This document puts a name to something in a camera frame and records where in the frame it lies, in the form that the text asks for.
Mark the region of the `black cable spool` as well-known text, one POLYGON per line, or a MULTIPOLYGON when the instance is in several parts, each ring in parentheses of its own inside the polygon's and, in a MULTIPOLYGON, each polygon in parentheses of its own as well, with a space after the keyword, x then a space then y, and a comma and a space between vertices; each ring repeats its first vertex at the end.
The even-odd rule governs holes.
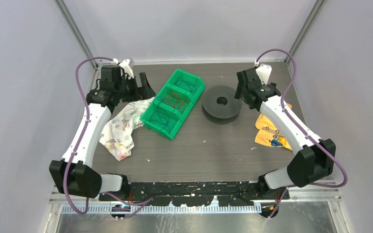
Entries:
POLYGON ((207 89, 202 98, 204 117, 218 125, 232 123, 237 119, 243 102, 235 98, 235 89, 226 85, 215 85, 207 89))

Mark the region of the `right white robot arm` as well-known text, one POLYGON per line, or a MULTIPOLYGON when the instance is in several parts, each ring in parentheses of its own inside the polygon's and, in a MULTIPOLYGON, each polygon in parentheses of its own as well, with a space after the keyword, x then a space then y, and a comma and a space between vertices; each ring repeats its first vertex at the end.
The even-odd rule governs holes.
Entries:
POLYGON ((267 84, 255 67, 237 73, 235 98, 266 116, 290 145, 294 157, 284 168, 259 176, 256 190, 271 199, 277 189, 304 187, 332 174, 336 145, 313 133, 282 99, 275 83, 267 84))

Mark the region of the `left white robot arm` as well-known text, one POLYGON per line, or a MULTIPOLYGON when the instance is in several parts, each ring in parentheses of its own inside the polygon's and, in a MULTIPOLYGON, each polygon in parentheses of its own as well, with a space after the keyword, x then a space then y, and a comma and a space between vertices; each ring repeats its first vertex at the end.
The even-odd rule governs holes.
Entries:
POLYGON ((102 130, 120 102, 147 100, 156 95, 144 72, 130 78, 123 65, 106 65, 100 69, 100 81, 84 98, 85 112, 78 131, 60 160, 53 160, 49 172, 62 194, 95 198, 111 192, 118 201, 129 197, 127 176, 123 174, 99 174, 92 169, 96 146, 102 130))

